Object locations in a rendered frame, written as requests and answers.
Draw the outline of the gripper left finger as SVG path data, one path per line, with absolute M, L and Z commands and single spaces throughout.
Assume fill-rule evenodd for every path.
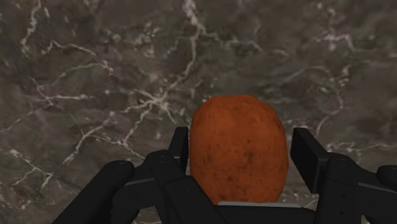
M 174 131 L 169 148 L 135 167 L 106 164 L 52 224 L 131 224 L 141 209 L 156 207 L 162 224 L 226 224 L 203 189 L 186 175 L 188 128 Z

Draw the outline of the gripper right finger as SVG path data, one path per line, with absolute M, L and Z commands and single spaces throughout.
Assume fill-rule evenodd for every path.
M 306 128 L 295 128 L 290 157 L 311 193 L 319 195 L 314 224 L 397 224 L 397 165 L 377 172 L 327 152 Z

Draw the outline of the orange-brown potato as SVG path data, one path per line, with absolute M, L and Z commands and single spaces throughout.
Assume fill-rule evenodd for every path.
M 251 95 L 210 97 L 190 125 L 190 174 L 214 204 L 276 202 L 289 169 L 282 122 Z

